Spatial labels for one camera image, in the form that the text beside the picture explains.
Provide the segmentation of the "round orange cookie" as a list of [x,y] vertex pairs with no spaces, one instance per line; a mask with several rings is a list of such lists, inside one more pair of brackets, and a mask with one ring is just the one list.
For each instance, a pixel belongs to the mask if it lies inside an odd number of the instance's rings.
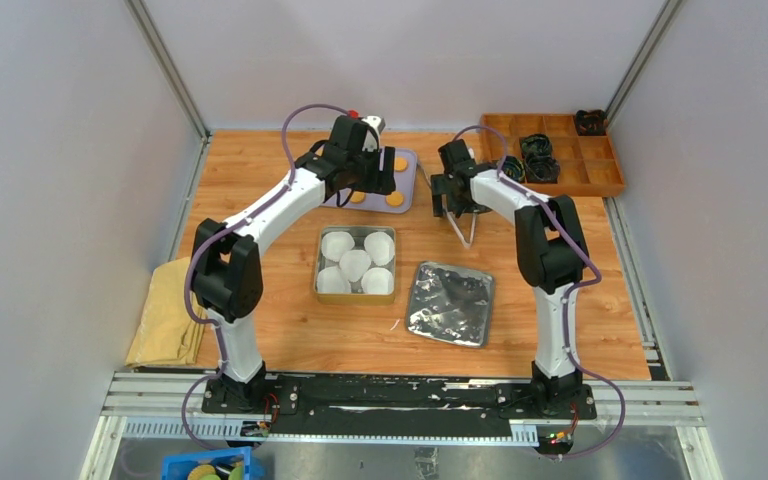
[[353,192],[349,198],[349,202],[353,205],[362,204],[367,198],[367,194],[363,192]]
[[409,162],[404,157],[397,157],[394,161],[394,170],[404,172],[407,170]]
[[400,191],[394,191],[385,197],[385,203],[393,209],[400,208],[405,202],[404,194]]

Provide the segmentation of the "lavender plastic tray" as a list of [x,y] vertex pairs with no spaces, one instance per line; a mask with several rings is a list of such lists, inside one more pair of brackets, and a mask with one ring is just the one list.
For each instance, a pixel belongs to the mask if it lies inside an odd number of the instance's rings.
[[393,172],[395,191],[400,191],[404,194],[404,204],[400,208],[393,209],[385,203],[385,197],[389,194],[380,195],[366,193],[367,198],[362,204],[353,205],[348,201],[348,203],[343,206],[344,209],[386,214],[403,214],[410,209],[417,178],[418,156],[413,150],[406,148],[390,147],[390,150],[393,152],[393,167],[397,157],[404,157],[409,162],[406,171],[396,172],[394,170]]

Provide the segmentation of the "metal tongs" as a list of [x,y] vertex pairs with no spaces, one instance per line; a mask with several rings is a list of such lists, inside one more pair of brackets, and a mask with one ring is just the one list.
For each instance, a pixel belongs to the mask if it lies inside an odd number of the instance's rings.
[[447,212],[445,218],[450,224],[461,245],[465,249],[471,249],[474,243],[478,214],[472,213],[470,215],[468,231],[465,231],[461,228],[458,218],[452,212]]

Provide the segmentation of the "square metal cookie tin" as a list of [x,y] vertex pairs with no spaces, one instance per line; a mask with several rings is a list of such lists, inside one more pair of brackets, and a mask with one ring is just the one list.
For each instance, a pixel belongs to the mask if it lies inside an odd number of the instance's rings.
[[396,257],[391,227],[328,226],[318,241],[314,296],[331,305],[389,305],[396,296]]

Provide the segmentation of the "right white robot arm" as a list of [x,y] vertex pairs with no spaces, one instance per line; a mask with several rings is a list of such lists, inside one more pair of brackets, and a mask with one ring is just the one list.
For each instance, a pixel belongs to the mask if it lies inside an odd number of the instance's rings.
[[531,403],[544,417],[556,417],[583,385],[574,340],[578,292],[585,269],[595,266],[587,252],[574,201],[550,197],[509,178],[489,163],[477,163],[462,139],[439,147],[443,171],[430,178],[437,217],[493,211],[515,230],[520,274],[533,289],[538,349],[532,363]]

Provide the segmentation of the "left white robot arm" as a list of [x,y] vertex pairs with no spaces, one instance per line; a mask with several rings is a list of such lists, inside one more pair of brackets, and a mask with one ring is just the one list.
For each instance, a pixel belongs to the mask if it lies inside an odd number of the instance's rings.
[[266,400],[266,366],[258,350],[254,312],[264,292],[261,258],[272,243],[311,210],[345,189],[389,194],[395,189],[395,150],[385,146],[380,116],[338,115],[327,138],[299,157],[285,177],[224,222],[207,218],[196,230],[184,280],[187,314],[214,328],[220,353],[212,381],[243,413]]

